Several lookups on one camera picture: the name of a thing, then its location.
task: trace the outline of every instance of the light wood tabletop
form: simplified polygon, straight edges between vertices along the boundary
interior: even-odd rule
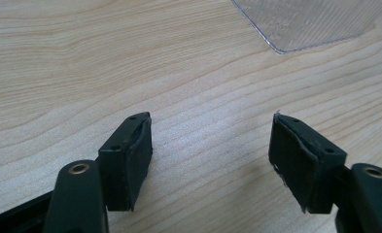
[[[230,0],[0,1],[0,213],[150,112],[149,174],[111,232],[335,232],[269,164],[277,111],[382,167],[382,16],[280,55]]]

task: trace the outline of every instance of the wood grain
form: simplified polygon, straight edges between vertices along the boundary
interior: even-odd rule
[[[334,232],[269,165],[279,110],[382,167],[382,16],[278,55],[227,0],[0,1],[0,213],[149,111],[150,173],[111,232]]]

